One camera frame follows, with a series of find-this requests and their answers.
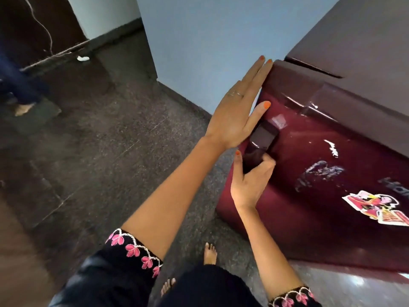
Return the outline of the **person's right hand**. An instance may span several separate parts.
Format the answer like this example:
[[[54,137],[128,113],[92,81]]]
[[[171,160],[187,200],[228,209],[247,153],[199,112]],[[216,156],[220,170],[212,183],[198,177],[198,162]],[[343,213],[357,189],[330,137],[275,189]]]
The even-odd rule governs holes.
[[[270,180],[276,161],[268,154],[263,161],[249,173],[244,175],[241,183],[231,183],[231,196],[239,214],[255,210],[256,203]]]

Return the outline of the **person's left hand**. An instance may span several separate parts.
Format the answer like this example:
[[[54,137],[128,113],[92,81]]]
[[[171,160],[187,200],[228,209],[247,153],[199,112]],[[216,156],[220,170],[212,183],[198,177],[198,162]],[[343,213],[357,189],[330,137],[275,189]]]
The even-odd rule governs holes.
[[[272,59],[266,60],[266,78],[272,67]],[[212,115],[204,136],[206,142],[221,153],[238,146],[250,136],[252,131],[248,131],[248,117],[254,110],[253,104],[242,102],[227,104],[225,96]]]

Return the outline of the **dark refrigerator door handle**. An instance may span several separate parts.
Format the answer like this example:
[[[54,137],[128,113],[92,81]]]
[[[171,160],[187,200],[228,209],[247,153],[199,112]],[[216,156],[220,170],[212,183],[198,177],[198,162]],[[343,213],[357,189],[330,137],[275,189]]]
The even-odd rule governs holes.
[[[268,120],[258,123],[249,137],[248,145],[243,154],[243,173],[247,174],[263,161],[266,154],[278,138],[280,130]]]

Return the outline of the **maroon refrigerator door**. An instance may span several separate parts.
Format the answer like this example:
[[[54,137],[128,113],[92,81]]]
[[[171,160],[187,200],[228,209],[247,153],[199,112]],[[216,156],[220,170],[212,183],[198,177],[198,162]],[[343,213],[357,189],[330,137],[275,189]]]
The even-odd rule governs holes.
[[[409,274],[409,227],[377,223],[342,199],[387,194],[409,217],[409,158],[340,124],[317,100],[320,74],[276,60],[257,104],[280,133],[267,154],[274,172],[257,203],[285,256],[302,262]]]

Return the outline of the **person's right forearm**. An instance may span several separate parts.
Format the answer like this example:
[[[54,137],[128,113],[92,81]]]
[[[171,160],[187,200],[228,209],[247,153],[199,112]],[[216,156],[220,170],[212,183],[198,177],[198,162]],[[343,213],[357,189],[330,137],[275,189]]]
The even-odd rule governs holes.
[[[303,282],[262,223],[255,207],[237,206],[269,299],[300,288]]]

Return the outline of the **person's left forearm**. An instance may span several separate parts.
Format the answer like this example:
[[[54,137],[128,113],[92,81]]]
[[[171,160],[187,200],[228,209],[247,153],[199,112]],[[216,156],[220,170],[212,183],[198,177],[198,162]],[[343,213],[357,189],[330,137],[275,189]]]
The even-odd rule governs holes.
[[[214,136],[202,137],[121,228],[164,260],[198,189],[227,149]]]

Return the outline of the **person's right foot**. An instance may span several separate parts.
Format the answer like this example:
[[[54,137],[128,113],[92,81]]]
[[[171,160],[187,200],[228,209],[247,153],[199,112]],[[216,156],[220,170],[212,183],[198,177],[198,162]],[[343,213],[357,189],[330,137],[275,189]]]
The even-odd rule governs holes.
[[[206,242],[204,247],[203,264],[204,265],[216,265],[217,263],[217,250],[212,243]]]

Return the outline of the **person's foot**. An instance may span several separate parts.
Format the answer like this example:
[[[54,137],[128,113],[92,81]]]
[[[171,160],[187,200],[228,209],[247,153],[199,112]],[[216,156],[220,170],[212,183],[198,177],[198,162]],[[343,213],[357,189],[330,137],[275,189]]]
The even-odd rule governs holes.
[[[206,242],[204,247],[203,264],[204,265],[216,265],[217,263],[217,250],[212,243]]]
[[[168,293],[172,289],[175,283],[176,283],[175,278],[167,279],[161,288],[161,292],[160,292],[161,297],[163,297],[166,293]]]
[[[14,116],[16,117],[23,116],[24,114],[28,113],[35,105],[36,103],[17,104],[14,110]]]

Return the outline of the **maroon refrigerator body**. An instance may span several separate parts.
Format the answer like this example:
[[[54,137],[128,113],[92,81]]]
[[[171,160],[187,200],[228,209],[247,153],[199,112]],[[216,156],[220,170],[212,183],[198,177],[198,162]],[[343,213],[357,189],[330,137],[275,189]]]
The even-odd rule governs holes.
[[[322,110],[409,158],[409,0],[339,0],[285,60],[321,72]]]

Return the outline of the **person's left foot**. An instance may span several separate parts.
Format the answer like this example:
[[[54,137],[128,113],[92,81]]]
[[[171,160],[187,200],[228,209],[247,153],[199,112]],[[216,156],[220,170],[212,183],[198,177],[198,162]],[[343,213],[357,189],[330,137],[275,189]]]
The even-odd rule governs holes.
[[[167,279],[161,288],[161,292],[160,292],[161,297],[163,297],[166,293],[168,293],[172,289],[175,283],[176,283],[175,278]]]

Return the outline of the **cartoon sticker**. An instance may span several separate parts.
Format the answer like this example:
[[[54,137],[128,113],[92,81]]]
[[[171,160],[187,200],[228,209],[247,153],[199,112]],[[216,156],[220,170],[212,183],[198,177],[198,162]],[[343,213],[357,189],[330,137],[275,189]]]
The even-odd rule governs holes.
[[[400,202],[391,195],[360,190],[343,196],[354,210],[382,225],[409,227],[409,217],[401,211]]]

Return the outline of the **black dress with pink embroidery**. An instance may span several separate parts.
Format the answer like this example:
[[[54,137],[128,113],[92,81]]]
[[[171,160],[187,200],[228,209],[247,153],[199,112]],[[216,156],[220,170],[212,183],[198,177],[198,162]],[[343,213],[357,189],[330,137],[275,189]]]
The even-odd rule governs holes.
[[[138,239],[116,229],[88,257],[49,307],[148,307],[163,262]],[[180,276],[157,307],[263,307],[246,283],[215,264]]]

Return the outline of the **dark wooden door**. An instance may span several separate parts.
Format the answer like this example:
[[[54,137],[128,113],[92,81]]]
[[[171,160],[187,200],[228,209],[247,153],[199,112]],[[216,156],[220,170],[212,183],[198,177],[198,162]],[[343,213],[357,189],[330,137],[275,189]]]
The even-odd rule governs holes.
[[[21,68],[86,41],[69,0],[0,0],[0,47]]]

